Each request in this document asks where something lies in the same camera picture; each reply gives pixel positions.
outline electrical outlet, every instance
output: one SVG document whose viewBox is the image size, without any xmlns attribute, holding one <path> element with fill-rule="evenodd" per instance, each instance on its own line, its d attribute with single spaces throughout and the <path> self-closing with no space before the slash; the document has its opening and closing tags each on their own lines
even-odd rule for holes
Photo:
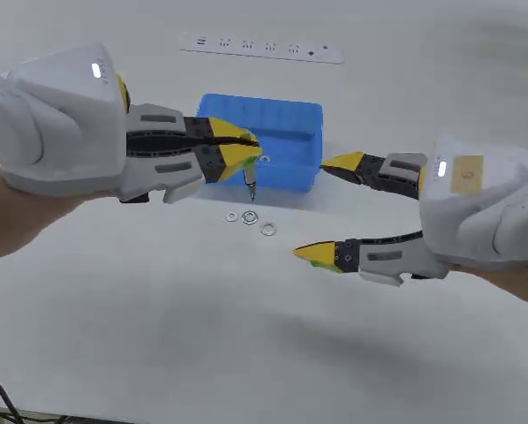
<svg viewBox="0 0 528 424">
<path fill-rule="evenodd" d="M 324 64 L 344 63 L 341 50 L 325 43 L 273 42 L 253 38 L 184 33 L 180 39 L 180 50 Z"/>
</svg>

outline human hand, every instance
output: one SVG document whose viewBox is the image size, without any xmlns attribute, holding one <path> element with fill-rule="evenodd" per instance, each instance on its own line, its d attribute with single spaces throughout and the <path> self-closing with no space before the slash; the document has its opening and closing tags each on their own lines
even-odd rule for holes
<svg viewBox="0 0 528 424">
<path fill-rule="evenodd" d="M 0 257 L 18 251 L 85 201 L 111 195 L 101 192 L 66 198 L 35 196 L 10 188 L 0 175 Z"/>
<path fill-rule="evenodd" d="M 528 303 L 528 267 L 507 271 L 485 271 L 455 266 L 453 270 L 479 276 Z"/>
</svg>

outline white tabletop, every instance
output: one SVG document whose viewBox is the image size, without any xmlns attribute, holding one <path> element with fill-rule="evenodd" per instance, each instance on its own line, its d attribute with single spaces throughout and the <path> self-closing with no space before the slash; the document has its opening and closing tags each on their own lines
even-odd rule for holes
<svg viewBox="0 0 528 424">
<path fill-rule="evenodd" d="M 135 102 L 186 114 L 207 92 L 320 103 L 325 156 L 426 151 L 442 128 L 528 146 L 528 12 L 426 3 L 0 0 L 0 71 L 101 41 Z M 188 54 L 186 30 L 330 42 L 346 63 Z M 395 289 L 291 255 L 414 231 L 413 202 L 319 175 L 307 196 L 259 192 L 253 208 L 277 225 L 264 237 L 225 222 L 246 210 L 227 196 L 88 203 L 0 261 L 0 381 L 19 408 L 145 423 L 528 423 L 526 304 L 467 276 Z"/>
</svg>

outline sticker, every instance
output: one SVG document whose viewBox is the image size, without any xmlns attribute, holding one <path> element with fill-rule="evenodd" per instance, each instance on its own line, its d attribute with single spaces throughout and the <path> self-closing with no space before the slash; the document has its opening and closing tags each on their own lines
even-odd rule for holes
<svg viewBox="0 0 528 424">
<path fill-rule="evenodd" d="M 456 156 L 452 164 L 450 192 L 479 194 L 484 177 L 484 156 Z"/>
</svg>

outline blue plastic container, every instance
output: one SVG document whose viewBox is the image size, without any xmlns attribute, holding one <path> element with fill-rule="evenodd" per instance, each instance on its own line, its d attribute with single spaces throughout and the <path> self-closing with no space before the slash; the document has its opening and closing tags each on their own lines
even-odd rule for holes
<svg viewBox="0 0 528 424">
<path fill-rule="evenodd" d="M 308 192 L 321 167 L 323 111 L 319 104 L 204 95 L 198 117 L 219 117 L 258 138 L 258 187 Z M 242 171 L 221 184 L 243 185 Z"/>
</svg>

